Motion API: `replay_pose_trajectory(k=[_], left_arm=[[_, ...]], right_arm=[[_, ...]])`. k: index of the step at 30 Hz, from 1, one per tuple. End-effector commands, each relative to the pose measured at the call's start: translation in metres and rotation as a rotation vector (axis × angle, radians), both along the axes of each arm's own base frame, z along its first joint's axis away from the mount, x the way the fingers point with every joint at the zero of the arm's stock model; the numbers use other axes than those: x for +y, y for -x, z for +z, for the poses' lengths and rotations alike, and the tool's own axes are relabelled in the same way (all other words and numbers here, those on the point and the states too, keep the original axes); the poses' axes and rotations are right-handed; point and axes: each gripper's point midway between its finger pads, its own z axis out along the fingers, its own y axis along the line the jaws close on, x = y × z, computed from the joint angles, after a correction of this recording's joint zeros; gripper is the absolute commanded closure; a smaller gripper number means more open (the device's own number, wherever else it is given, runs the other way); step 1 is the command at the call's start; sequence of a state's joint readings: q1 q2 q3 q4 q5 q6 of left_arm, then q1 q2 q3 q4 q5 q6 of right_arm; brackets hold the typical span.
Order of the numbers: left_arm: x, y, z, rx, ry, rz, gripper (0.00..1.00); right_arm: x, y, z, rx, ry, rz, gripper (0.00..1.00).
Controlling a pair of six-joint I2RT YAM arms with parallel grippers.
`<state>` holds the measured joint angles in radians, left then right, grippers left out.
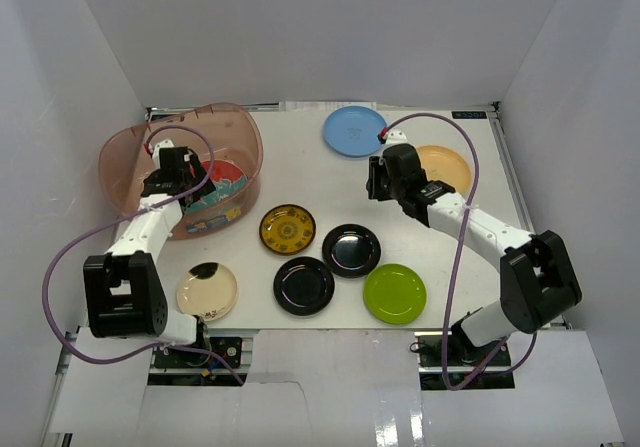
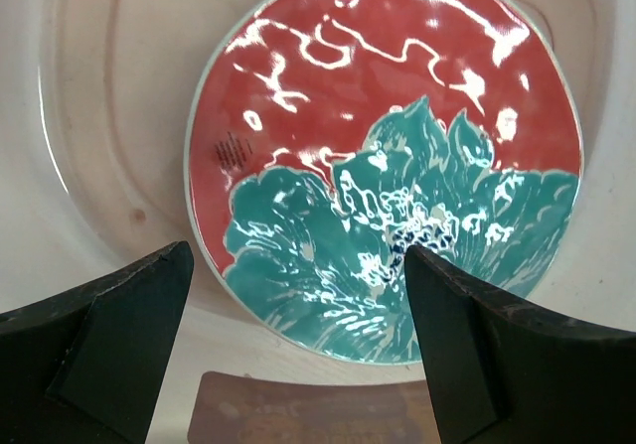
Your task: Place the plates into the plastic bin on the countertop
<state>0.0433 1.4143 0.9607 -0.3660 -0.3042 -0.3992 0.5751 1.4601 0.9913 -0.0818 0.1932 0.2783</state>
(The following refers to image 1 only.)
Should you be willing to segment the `red and teal flower plate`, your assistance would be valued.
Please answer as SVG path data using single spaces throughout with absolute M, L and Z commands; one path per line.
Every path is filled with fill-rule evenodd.
M 248 181 L 242 169 L 233 162 L 226 160 L 214 161 L 214 168 L 210 178 L 215 187 L 215 191 L 203 196 L 198 202 L 186 208 L 186 214 L 211 208 L 221 201 L 232 197 L 241 191 Z

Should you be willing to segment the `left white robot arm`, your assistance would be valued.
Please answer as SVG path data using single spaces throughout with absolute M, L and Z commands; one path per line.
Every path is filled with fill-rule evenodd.
M 164 140 L 151 149 L 155 170 L 144 179 L 136 216 L 102 255 L 83 265 L 89 327 L 97 338 L 156 338 L 177 345 L 188 365 L 211 354 L 195 316 L 168 306 L 156 261 L 185 210 L 215 190 L 197 154 Z

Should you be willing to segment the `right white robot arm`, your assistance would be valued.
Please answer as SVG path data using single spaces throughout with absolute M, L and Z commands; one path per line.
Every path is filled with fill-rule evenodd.
M 370 157 L 366 189 L 369 199 L 394 200 L 405 215 L 428 228 L 453 238 L 463 234 L 463 245 L 498 272 L 498 299 L 451 327 L 451 351 L 459 363 L 477 364 L 488 344 L 515 332 L 533 334 L 582 301 L 558 234 L 512 227 L 468 205 L 454 187 L 427 178 L 413 146 L 393 145 Z

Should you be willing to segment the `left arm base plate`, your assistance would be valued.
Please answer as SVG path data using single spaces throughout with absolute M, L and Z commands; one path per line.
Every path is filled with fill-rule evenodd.
M 211 337 L 209 344 L 213 352 L 239 373 L 243 348 L 241 337 Z M 172 349 L 154 351 L 149 380 L 174 384 L 180 381 L 189 385 L 237 384 L 217 357 Z

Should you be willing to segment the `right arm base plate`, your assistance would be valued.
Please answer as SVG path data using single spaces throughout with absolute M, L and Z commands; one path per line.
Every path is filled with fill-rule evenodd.
M 480 348 L 465 347 L 448 335 L 447 364 L 450 383 L 457 385 L 479 365 L 499 344 L 494 341 Z M 442 336 L 440 334 L 419 335 L 409 345 L 409 351 L 415 354 L 419 365 L 420 387 L 423 392 L 445 391 L 441 365 Z M 515 388 L 512 373 L 502 374 L 512 366 L 507 346 L 502 346 L 466 390 L 510 390 Z

